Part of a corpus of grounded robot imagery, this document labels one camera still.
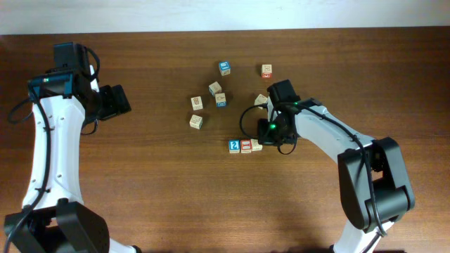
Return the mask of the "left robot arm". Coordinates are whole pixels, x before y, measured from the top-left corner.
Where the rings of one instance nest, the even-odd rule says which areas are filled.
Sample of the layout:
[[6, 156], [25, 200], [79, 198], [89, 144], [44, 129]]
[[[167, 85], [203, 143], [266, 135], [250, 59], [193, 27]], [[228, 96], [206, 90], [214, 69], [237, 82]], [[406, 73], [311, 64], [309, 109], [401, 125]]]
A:
[[83, 128], [131, 111], [122, 86], [99, 86], [94, 51], [67, 42], [53, 47], [55, 66], [27, 83], [34, 119], [34, 155], [18, 213], [4, 220], [4, 250], [140, 252], [110, 237], [105, 219], [84, 206], [79, 184]]

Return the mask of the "blue number two block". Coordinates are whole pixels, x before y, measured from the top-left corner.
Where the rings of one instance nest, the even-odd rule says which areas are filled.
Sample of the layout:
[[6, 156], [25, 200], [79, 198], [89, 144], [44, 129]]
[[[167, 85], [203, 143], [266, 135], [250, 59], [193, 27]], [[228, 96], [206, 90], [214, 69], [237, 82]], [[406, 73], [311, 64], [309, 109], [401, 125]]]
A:
[[240, 141], [239, 140], [230, 140], [229, 141], [229, 152], [231, 154], [240, 152]]

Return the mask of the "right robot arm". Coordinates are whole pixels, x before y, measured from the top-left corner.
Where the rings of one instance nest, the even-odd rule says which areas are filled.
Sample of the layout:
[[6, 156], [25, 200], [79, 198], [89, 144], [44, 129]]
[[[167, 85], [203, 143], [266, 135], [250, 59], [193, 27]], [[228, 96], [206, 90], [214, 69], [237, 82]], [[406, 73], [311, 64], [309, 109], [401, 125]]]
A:
[[390, 137], [360, 134], [332, 116], [314, 98], [302, 100], [289, 80], [272, 84], [257, 125], [262, 145], [296, 146], [300, 138], [319, 147], [336, 164], [340, 201], [347, 217], [332, 252], [373, 252], [387, 230], [415, 206], [399, 144]]

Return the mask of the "red top wooden block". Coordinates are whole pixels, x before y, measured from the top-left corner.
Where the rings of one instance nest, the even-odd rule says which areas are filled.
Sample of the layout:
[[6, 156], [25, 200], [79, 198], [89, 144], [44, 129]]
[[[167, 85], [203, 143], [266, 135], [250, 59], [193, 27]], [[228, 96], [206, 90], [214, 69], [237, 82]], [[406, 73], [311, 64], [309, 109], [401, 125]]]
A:
[[252, 141], [250, 139], [244, 139], [240, 141], [240, 152], [241, 153], [252, 152]]

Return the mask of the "plain picture wooden block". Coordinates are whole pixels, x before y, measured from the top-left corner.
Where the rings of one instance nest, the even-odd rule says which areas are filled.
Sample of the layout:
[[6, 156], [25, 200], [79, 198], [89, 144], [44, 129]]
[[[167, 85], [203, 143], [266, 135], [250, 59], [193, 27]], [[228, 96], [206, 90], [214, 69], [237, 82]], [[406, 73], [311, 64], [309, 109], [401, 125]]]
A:
[[257, 139], [251, 139], [252, 152], [260, 151], [263, 148], [262, 144], [259, 144]]

